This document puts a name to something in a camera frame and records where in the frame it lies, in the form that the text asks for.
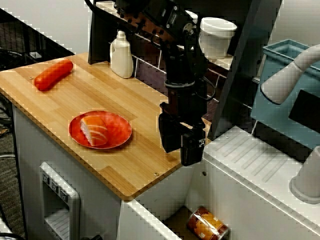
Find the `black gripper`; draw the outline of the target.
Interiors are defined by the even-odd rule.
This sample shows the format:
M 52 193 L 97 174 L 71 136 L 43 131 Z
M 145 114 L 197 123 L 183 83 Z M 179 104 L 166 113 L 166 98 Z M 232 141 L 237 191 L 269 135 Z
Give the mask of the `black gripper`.
M 168 91 L 168 103 L 161 103 L 158 128 L 166 153 L 180 150 L 181 164 L 185 167 L 202 160 L 205 147 L 207 113 L 207 81 L 197 79 L 191 83 L 164 82 Z

